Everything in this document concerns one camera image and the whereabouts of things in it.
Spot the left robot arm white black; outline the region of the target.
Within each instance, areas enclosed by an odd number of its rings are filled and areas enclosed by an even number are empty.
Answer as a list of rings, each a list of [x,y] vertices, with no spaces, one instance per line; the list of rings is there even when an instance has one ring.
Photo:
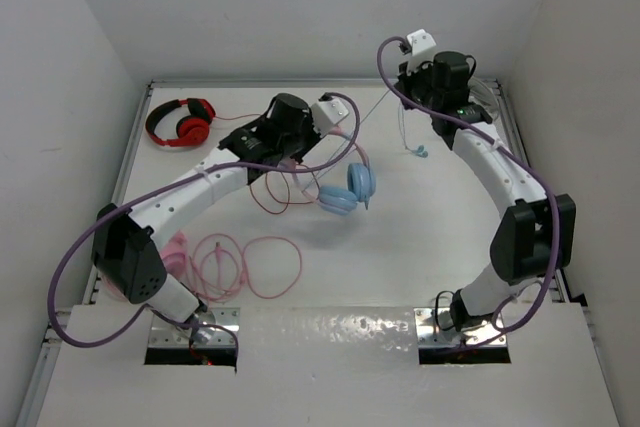
[[[301,160],[332,127],[326,105],[281,93],[267,111],[236,128],[192,170],[135,206],[108,206],[99,214],[93,263],[132,304],[187,322],[201,303],[170,276],[160,256],[168,241],[224,196],[240,190],[268,167]]]

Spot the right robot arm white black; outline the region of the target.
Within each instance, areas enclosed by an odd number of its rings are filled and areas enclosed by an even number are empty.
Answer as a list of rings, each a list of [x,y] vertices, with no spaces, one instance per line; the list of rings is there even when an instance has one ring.
[[[474,58],[459,52],[410,54],[395,85],[405,109],[431,110],[434,132],[473,171],[500,215],[489,265],[452,296],[445,326],[456,331],[493,320],[504,301],[546,276],[550,266],[566,267],[576,218],[569,195],[549,198],[543,184],[511,159],[489,112],[471,99],[474,69]]]

